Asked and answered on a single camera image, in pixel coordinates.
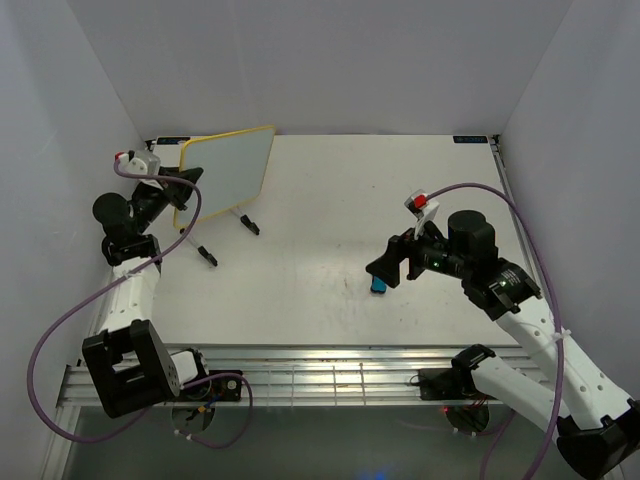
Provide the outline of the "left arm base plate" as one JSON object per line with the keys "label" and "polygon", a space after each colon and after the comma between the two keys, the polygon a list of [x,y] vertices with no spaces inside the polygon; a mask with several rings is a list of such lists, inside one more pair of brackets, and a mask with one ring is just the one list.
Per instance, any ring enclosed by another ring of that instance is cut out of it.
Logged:
{"label": "left arm base plate", "polygon": [[243,382],[242,370],[210,370],[208,376],[215,376],[190,388],[184,388],[179,401],[201,402],[238,402],[241,400]]}

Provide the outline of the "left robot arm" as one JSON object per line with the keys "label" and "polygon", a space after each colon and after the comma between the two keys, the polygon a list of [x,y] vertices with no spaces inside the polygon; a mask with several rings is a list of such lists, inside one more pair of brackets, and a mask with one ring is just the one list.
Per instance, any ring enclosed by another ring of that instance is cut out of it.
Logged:
{"label": "left robot arm", "polygon": [[193,348],[169,353],[152,325],[162,262],[157,238],[146,232],[167,206],[186,207],[202,174],[200,167],[161,168],[159,186],[140,182],[130,199],[110,192],[93,204],[105,233],[102,253],[122,282],[112,291],[102,326],[83,341],[82,354],[111,418],[176,399],[181,391],[197,400],[211,390],[203,356]]}

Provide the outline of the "yellow framed whiteboard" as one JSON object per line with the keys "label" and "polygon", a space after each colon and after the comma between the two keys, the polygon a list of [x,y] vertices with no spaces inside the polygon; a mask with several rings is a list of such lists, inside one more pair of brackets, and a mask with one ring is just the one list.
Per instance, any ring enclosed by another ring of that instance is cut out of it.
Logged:
{"label": "yellow framed whiteboard", "polygon": [[202,204],[192,195],[185,211],[174,211],[174,227],[187,227],[194,214],[202,222],[254,200],[262,190],[275,133],[275,126],[265,125],[187,141],[179,169],[203,170],[196,183]]}

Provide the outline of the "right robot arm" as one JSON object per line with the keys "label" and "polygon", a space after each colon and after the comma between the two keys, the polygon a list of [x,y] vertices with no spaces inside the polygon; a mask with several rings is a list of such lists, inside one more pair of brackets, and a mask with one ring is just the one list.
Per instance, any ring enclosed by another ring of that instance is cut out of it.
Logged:
{"label": "right robot arm", "polygon": [[584,479],[600,479],[639,449],[639,403],[611,381],[568,330],[557,332],[539,286],[498,254],[494,227],[474,210],[448,218],[446,234],[426,219],[392,236],[365,270],[390,288],[425,270],[460,280],[464,295],[524,349],[549,382],[547,388],[475,344],[451,362],[451,382],[464,397],[486,394],[508,405],[553,441]]}

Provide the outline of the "blue whiteboard eraser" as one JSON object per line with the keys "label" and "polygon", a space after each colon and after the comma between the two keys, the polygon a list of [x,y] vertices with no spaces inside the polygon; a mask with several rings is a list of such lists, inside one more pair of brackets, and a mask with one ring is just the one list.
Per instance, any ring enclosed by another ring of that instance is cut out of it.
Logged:
{"label": "blue whiteboard eraser", "polygon": [[387,284],[376,276],[371,277],[370,292],[374,295],[384,295],[387,292]]}

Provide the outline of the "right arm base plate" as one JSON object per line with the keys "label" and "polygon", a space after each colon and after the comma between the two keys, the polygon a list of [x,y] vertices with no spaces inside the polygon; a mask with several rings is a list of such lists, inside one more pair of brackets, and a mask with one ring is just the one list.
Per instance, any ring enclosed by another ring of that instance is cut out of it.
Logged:
{"label": "right arm base plate", "polygon": [[423,401],[477,400],[481,397],[468,378],[454,368],[419,369],[408,384],[419,390],[419,398]]}

